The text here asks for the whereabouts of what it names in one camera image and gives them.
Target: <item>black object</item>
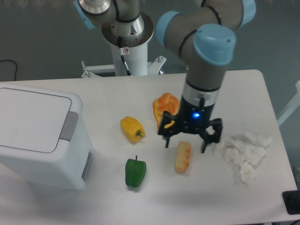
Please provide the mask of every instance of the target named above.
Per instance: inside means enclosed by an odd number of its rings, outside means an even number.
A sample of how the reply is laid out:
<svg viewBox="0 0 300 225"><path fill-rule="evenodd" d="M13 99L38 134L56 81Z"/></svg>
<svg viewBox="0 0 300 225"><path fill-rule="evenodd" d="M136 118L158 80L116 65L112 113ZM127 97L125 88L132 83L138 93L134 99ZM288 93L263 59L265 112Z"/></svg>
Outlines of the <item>black object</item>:
<svg viewBox="0 0 300 225"><path fill-rule="evenodd" d="M0 60L0 62L12 62L15 64L15 77L14 77L14 81L17 80L17 70L18 70L18 65L16 63L16 61L14 60Z"/></svg>
<svg viewBox="0 0 300 225"><path fill-rule="evenodd" d="M284 191L282 193L286 211L290 215L300 214L300 191Z"/></svg>
<svg viewBox="0 0 300 225"><path fill-rule="evenodd" d="M220 118L209 120L214 105L204 107L205 99L200 99L198 107L190 104L184 98L181 98L180 109L174 116L168 111L164 111L161 119L158 135L162 135L166 140L165 147L168 148L170 137L181 132L200 135L204 140L201 152L205 152L207 145L211 143L219 143L222 133L222 120ZM175 123L165 128L165 125L174 121ZM214 134L209 134L206 129L212 126Z"/></svg>

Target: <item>gray floor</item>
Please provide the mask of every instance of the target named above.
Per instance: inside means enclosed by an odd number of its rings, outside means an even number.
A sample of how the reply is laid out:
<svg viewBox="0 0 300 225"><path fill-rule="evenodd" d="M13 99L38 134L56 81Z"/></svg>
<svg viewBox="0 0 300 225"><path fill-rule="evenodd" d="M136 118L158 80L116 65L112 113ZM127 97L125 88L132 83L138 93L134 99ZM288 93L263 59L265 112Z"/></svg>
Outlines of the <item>gray floor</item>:
<svg viewBox="0 0 300 225"><path fill-rule="evenodd" d="M296 93L300 80L300 0L257 0L254 20L236 31L230 70L258 69L266 81L276 115ZM166 11L190 13L191 0L141 0L142 11L156 24ZM155 37L149 60L167 58L166 73L183 73L185 65ZM86 65L112 64L101 29L86 30L72 0L0 0L0 60L18 63L17 80L78 78ZM0 81L14 78L14 65L0 63ZM281 127L291 166L300 165L300 109Z"/></svg>

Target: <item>sticker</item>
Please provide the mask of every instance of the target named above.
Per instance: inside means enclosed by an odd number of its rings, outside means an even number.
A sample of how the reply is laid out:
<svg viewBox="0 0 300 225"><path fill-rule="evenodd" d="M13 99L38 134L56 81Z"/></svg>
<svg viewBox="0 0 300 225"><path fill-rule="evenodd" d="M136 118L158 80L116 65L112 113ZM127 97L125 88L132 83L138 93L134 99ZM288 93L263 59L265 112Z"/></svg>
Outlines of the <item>sticker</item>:
<svg viewBox="0 0 300 225"><path fill-rule="evenodd" d="M129 47L120 48L120 55L127 55L129 54Z"/></svg>

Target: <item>blue light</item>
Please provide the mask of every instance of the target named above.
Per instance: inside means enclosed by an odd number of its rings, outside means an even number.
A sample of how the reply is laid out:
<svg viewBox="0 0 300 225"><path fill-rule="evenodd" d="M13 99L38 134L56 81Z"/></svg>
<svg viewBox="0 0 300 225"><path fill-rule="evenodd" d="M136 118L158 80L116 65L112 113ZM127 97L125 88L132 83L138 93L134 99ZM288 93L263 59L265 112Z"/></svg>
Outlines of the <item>blue light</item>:
<svg viewBox="0 0 300 225"><path fill-rule="evenodd" d="M194 119L197 119L198 117L200 117L200 114L199 114L199 113L197 113L197 112L193 113L193 118L194 118Z"/></svg>

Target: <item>pepper stem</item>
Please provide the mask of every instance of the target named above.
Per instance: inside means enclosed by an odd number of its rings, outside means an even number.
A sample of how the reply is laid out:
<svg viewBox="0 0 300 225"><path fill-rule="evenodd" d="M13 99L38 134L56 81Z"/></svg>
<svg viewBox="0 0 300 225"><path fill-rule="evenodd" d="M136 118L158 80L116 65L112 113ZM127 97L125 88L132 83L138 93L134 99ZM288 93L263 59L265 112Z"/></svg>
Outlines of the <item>pepper stem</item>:
<svg viewBox="0 0 300 225"><path fill-rule="evenodd" d="M140 130L135 135L143 137L143 135L141 135L141 131Z"/></svg>

